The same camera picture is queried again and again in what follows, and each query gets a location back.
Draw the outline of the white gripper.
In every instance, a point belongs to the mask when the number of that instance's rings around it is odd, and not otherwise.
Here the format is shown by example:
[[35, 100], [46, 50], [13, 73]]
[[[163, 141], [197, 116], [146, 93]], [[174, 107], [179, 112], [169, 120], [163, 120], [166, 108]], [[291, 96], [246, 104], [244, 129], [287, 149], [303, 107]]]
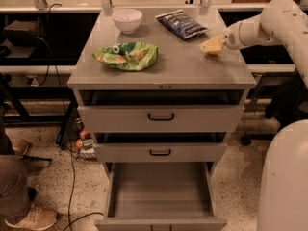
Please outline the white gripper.
[[231, 50], [239, 50], [244, 47], [240, 38], [241, 22], [236, 22], [224, 31], [223, 38], [216, 36], [210, 38], [200, 44], [199, 48], [202, 52], [207, 53], [212, 50], [222, 50], [224, 44]]

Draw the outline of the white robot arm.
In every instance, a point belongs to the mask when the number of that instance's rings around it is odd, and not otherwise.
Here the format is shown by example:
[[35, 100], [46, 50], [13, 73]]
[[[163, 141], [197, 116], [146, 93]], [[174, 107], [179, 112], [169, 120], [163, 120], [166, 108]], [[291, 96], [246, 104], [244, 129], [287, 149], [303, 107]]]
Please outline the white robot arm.
[[[271, 0], [259, 15], [232, 24], [200, 44], [216, 55], [223, 48], [282, 45], [308, 86], [308, 17], [293, 0]], [[308, 120], [280, 130], [263, 166], [256, 231], [308, 231]]]

